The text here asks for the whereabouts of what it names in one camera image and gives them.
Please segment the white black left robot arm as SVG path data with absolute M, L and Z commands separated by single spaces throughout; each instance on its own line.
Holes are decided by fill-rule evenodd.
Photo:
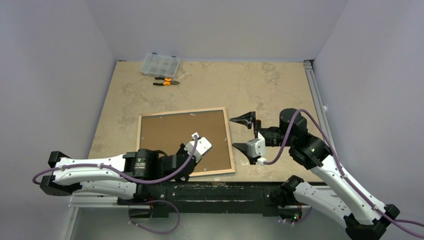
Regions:
M 50 196 L 89 192 L 142 205 L 149 199 L 149 191 L 143 186 L 187 181 L 211 147 L 199 140 L 182 143 L 173 155 L 140 148 L 96 159 L 74 159 L 53 151 L 48 160 L 50 168 L 37 173 L 32 181 Z

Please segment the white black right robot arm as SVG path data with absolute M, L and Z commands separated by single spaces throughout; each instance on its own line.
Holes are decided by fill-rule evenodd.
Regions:
M 279 114 L 279 125 L 268 128 L 262 127 L 253 111 L 233 117 L 233 123 L 254 132 L 253 139 L 233 146 L 252 165 L 261 166 L 271 165 L 265 158 L 267 147 L 288 148 L 292 159 L 324 181 L 333 194 L 292 175 L 267 197 L 280 206 L 295 201 L 311 206 L 339 223 L 352 240 L 379 240 L 400 210 L 374 198 L 344 169 L 328 138 L 309 133 L 307 116 L 305 110 L 286 108 Z

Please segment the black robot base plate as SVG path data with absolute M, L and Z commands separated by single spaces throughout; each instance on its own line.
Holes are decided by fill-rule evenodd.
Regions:
M 131 199 L 119 206 L 147 205 L 153 218 L 170 213 L 261 214 L 291 222 L 305 215 L 305 204 L 294 197 L 294 187 L 285 182 L 167 182 L 137 186 Z

